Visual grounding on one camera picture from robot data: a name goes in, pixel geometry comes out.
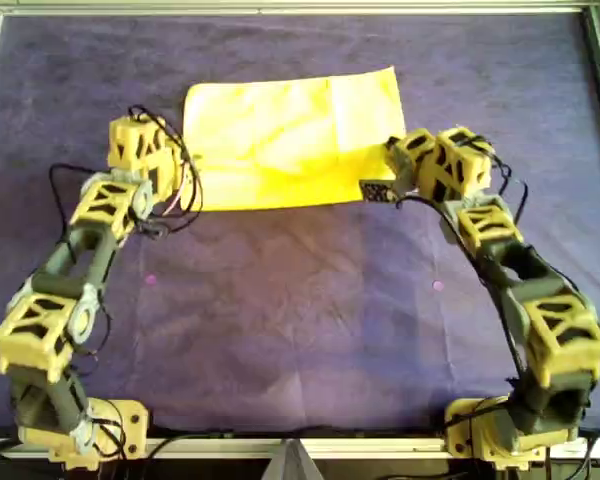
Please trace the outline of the yellow lattice left gripper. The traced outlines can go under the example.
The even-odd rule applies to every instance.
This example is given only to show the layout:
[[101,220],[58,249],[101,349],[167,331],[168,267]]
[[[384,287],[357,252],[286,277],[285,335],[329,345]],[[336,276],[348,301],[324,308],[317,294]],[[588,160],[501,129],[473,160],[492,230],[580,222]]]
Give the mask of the yellow lattice left gripper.
[[109,125],[107,163],[126,182],[151,182],[154,201],[172,197],[182,182],[181,147],[166,132],[166,120],[148,114],[123,116]]

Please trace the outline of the yellow lattice right gripper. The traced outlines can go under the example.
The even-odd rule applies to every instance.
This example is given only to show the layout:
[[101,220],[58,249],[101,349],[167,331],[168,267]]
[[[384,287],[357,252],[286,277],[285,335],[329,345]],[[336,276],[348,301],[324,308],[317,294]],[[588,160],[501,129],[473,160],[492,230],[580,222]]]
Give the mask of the yellow lattice right gripper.
[[494,148],[465,127],[434,135],[425,128],[391,137],[386,163],[395,175],[391,190],[401,197],[417,192],[429,201],[471,197],[491,184]]

